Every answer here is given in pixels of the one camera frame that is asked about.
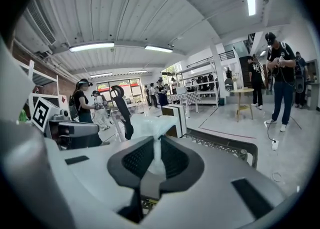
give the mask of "white pants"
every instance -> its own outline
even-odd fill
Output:
[[[109,126],[106,109],[96,110],[93,118],[93,123],[98,124],[100,129],[106,129]]]

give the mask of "power outlet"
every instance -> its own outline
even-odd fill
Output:
[[[271,149],[274,150],[274,151],[278,150],[278,145],[279,145],[279,141],[273,139],[273,140],[272,140],[272,147],[271,147]]]

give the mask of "shelving unit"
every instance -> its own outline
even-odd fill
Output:
[[[52,78],[48,75],[45,75],[42,72],[39,72],[34,69],[35,62],[30,60],[29,65],[26,65],[20,61],[17,61],[17,63],[22,67],[22,69],[25,71],[25,73],[28,75],[29,79],[33,81],[34,84],[37,86],[45,86],[49,83],[56,82],[56,89],[57,89],[57,95],[47,95],[47,94],[39,94],[39,93],[30,93],[28,97],[28,105],[30,110],[30,115],[32,116],[35,110],[35,104],[38,100],[38,98],[44,98],[48,101],[51,101],[53,104],[57,105],[59,104],[59,78],[58,75],[56,78]]]
[[[190,72],[192,70],[199,69],[199,68],[202,68],[202,67],[205,67],[205,66],[208,66],[208,65],[211,66],[211,70],[207,69],[207,70],[204,70],[202,72],[194,73],[191,76],[183,77],[183,74],[185,74],[187,72]],[[217,88],[218,80],[216,80],[216,79],[218,79],[218,75],[217,75],[217,70],[216,70],[215,63],[213,62],[213,57],[208,57],[208,58],[206,58],[206,59],[204,59],[202,61],[199,61],[199,62],[195,63],[193,66],[190,66],[189,68],[187,68],[185,70],[176,72],[176,75],[178,75],[178,74],[182,75],[182,79],[179,80],[179,81],[182,82],[184,87],[196,87],[197,93],[199,93],[200,97],[201,97],[200,103],[202,103],[202,104],[211,104],[213,106],[218,106],[218,103],[219,103],[219,88]],[[191,84],[187,84],[187,83],[190,83],[190,82],[187,82],[190,79],[196,79],[199,76],[204,76],[204,75],[209,75],[209,74],[213,75],[213,78],[215,79],[214,81],[203,82],[203,83],[195,83],[195,84],[192,84],[192,85]],[[214,84],[214,88],[212,90],[207,90],[207,91],[200,91],[199,90],[199,86],[200,85],[208,85],[208,84]]]

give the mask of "sneaker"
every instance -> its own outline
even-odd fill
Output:
[[[287,125],[282,124],[282,125],[281,125],[281,128],[280,128],[280,131],[281,131],[281,132],[285,132],[285,131],[286,131],[286,127],[287,127]]]
[[[272,124],[272,123],[277,123],[277,121],[273,120],[273,119],[268,119],[268,120],[265,121],[265,123]]]

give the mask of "round wooden table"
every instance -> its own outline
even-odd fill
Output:
[[[240,89],[237,89],[237,90],[230,90],[230,92],[232,92],[232,93],[238,93],[239,94],[238,95],[239,96],[238,110],[236,111],[236,121],[237,122],[239,122],[240,111],[241,110],[245,110],[245,109],[249,109],[249,108],[250,108],[250,111],[251,111],[252,120],[254,119],[254,115],[252,113],[251,104],[249,104],[248,106],[240,104],[240,102],[241,102],[241,93],[247,93],[247,92],[253,92],[253,91],[254,91],[253,88],[240,88]]]

